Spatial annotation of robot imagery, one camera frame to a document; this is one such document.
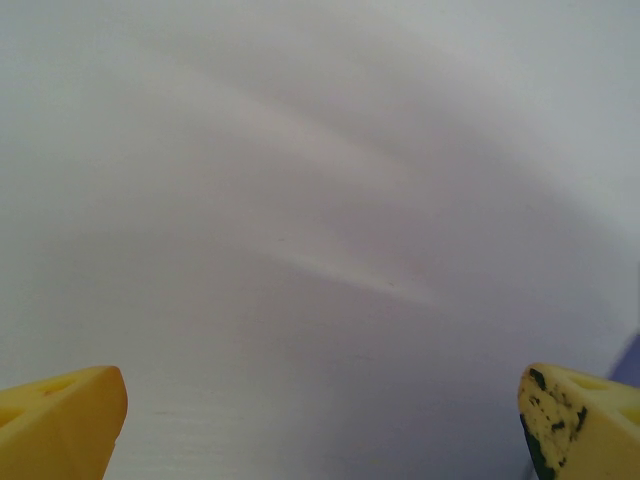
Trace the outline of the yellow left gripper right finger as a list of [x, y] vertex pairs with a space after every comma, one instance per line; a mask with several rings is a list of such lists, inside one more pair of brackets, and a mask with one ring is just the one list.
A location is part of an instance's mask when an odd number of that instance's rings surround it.
[[523, 372], [518, 408], [539, 479], [639, 478], [639, 389], [564, 367]]

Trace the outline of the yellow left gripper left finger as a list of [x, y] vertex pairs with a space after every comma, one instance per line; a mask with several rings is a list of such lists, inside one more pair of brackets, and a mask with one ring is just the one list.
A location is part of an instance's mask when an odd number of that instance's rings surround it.
[[98, 480], [121, 433], [120, 369], [94, 366], [1, 392], [1, 478]]

